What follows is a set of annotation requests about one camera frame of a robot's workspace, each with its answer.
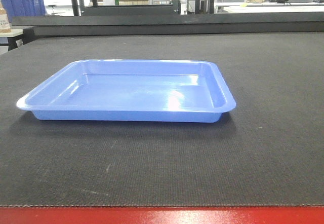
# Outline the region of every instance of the crate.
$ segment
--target crate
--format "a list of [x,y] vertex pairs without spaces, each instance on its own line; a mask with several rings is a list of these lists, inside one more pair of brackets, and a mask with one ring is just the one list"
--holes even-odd
[[14,16],[42,16],[46,14],[44,0],[1,0],[9,22]]

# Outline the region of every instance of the desk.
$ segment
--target desk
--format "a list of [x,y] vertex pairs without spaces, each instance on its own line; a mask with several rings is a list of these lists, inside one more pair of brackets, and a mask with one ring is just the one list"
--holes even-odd
[[324,5],[317,6],[229,6],[224,7],[228,13],[280,13],[280,12],[324,12]]
[[[323,41],[323,32],[83,36],[1,55],[0,205],[324,205]],[[16,108],[68,63],[103,58],[211,61],[237,107],[214,124],[39,121]]]
[[23,29],[11,29],[11,32],[0,33],[0,38],[8,38],[8,43],[1,43],[0,46],[8,46],[8,51],[17,48],[16,41],[22,39]]

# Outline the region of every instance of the blue plastic crate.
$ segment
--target blue plastic crate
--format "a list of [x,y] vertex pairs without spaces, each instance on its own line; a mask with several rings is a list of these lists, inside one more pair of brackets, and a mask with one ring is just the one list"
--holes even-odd
[[73,62],[17,102],[41,120],[203,123],[235,105],[215,64],[181,60]]
[[46,14],[44,0],[1,0],[9,21],[14,16],[42,16]]

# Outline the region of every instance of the red table edge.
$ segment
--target red table edge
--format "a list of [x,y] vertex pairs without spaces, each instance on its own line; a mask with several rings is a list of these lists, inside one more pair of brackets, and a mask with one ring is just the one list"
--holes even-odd
[[0,223],[324,223],[312,207],[0,207]]

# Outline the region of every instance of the tray rim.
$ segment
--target tray rim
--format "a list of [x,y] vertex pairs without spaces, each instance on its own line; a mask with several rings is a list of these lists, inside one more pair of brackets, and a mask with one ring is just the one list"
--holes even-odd
[[[26,101],[30,98],[35,96],[37,93],[42,91],[47,85],[53,82],[53,80],[56,79],[56,77],[60,76],[62,73],[69,70],[71,67],[76,66],[79,63],[87,63],[92,61],[100,61],[100,62],[150,62],[150,63],[203,63],[207,64],[210,69],[212,70],[212,74],[217,82],[218,88],[222,92],[224,96],[225,103],[220,107],[183,107],[179,110],[157,110],[154,108],[142,108],[139,110],[128,110],[125,108],[121,108],[120,106],[80,106],[78,105],[32,105],[28,104]],[[197,113],[225,113],[228,111],[233,110],[236,107],[236,102],[219,70],[216,64],[208,61],[201,61],[201,60],[151,60],[151,59],[85,59],[85,60],[78,60],[71,62],[64,66],[62,69],[54,73],[52,76],[50,76],[48,79],[40,83],[38,86],[36,86],[34,89],[32,89],[30,92],[25,94],[23,97],[21,97],[17,103],[16,106],[21,110],[27,110],[27,111],[158,111],[158,112],[197,112]]]

